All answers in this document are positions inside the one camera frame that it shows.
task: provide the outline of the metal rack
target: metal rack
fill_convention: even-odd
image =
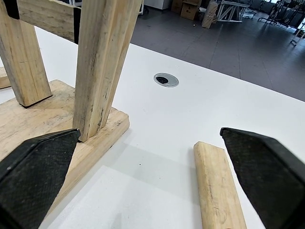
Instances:
[[[304,38],[305,36],[305,32],[303,32],[303,35],[299,38],[299,40],[295,40],[295,38],[297,38],[297,36],[299,35],[300,31],[302,30],[302,28],[305,26],[305,23],[303,23],[302,27],[299,29],[299,31],[296,33],[296,35],[293,37],[293,39],[290,41],[291,44],[293,44],[294,46],[297,46],[297,44]]]

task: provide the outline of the wooden crossbar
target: wooden crossbar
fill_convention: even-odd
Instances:
[[[58,0],[16,0],[17,5],[4,1],[9,16],[78,43],[81,8]]]

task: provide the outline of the wooden block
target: wooden block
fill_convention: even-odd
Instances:
[[[225,151],[198,142],[194,157],[203,228],[246,229]]]
[[[132,13],[131,13],[130,18],[129,18],[128,28],[127,28],[125,39],[124,39],[124,42],[123,42],[120,59],[119,59],[119,62],[117,64],[117,67],[116,67],[111,91],[110,91],[110,94],[109,94],[109,100],[108,100],[106,111],[105,111],[105,114],[107,116],[102,117],[102,124],[101,124],[102,127],[105,126],[106,122],[107,122],[108,114],[109,114],[109,111],[110,111],[112,103],[113,103],[115,91],[118,87],[119,79],[120,79],[120,76],[121,76],[121,73],[122,73],[122,69],[123,69],[126,54],[127,54],[127,51],[128,51],[128,47],[129,47],[130,41],[132,39],[132,34],[133,34],[134,27],[135,27],[135,23],[137,22],[137,18],[138,18],[138,13],[137,12],[139,11],[139,8],[140,8],[141,4],[142,4],[142,0],[135,0],[133,2]]]
[[[74,6],[58,0],[17,0],[17,3],[20,20],[74,42]]]
[[[0,161],[24,140],[72,128],[74,88],[55,80],[53,96],[25,109],[16,99],[0,104]],[[50,211],[129,128],[128,115],[111,109],[107,125],[85,143],[78,143],[63,187]]]
[[[51,96],[34,26],[7,15],[0,0],[0,56],[17,101],[30,106]]]
[[[81,130],[83,142],[94,136],[107,119],[106,108],[133,2],[82,3],[73,127]]]
[[[218,4],[215,1],[211,0],[204,14],[204,18],[201,24],[202,27],[206,29],[210,28],[212,22],[214,21],[214,16],[217,11],[217,8]]]
[[[10,87],[10,81],[4,67],[0,67],[0,89]]]

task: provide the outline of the white table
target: white table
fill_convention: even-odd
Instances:
[[[74,86],[77,46],[40,29],[37,35],[49,80]],[[180,84],[156,84],[160,72]],[[0,102],[13,96],[1,90]],[[224,147],[224,126],[274,137],[305,162],[304,102],[135,45],[113,106],[129,114],[130,129],[42,229],[200,229],[193,145]],[[248,228],[264,228],[237,189]]]

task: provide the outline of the light wood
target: light wood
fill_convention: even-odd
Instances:
[[[20,20],[74,42],[74,6],[58,0],[17,0]]]
[[[218,8],[218,4],[215,1],[211,0],[204,14],[204,18],[201,24],[202,27],[206,29],[210,28],[213,21],[215,21],[214,17],[216,15],[215,13],[217,11],[217,8]]]
[[[51,96],[34,26],[12,19],[0,0],[0,56],[17,101],[30,106]]]
[[[107,107],[106,107],[105,114],[107,115],[107,117],[108,117],[109,111],[110,111],[112,103],[113,103],[114,95],[115,95],[115,92],[116,92],[116,89],[117,89],[117,86],[118,86],[118,83],[119,83],[119,79],[120,79],[120,76],[121,76],[121,73],[122,73],[122,69],[123,69],[123,65],[124,65],[124,62],[125,62],[126,54],[127,54],[127,51],[128,51],[130,41],[132,39],[133,30],[134,30],[135,24],[137,22],[138,11],[139,11],[139,8],[140,8],[141,4],[142,4],[141,0],[135,0],[133,2],[132,13],[131,13],[130,18],[129,18],[129,24],[128,24],[127,32],[126,32],[125,39],[124,39],[124,42],[123,42],[120,59],[119,59],[119,62],[117,64],[117,67],[116,67],[115,76],[114,76],[114,79],[113,79],[111,91],[110,91],[110,94],[109,94],[109,100],[108,100]],[[107,117],[102,117],[102,124],[101,124],[102,127],[106,125]]]
[[[103,119],[134,0],[84,0],[75,89],[73,127],[81,141],[94,136]]]
[[[198,142],[194,157],[203,228],[246,229],[225,151]]]
[[[10,87],[10,81],[4,67],[0,67],[0,89]]]
[[[28,109],[15,99],[0,104],[0,161],[26,139],[72,128],[74,88],[58,80],[50,85],[53,96]],[[107,125],[87,142],[76,145],[64,185],[50,211],[128,128],[128,115],[112,108]]]

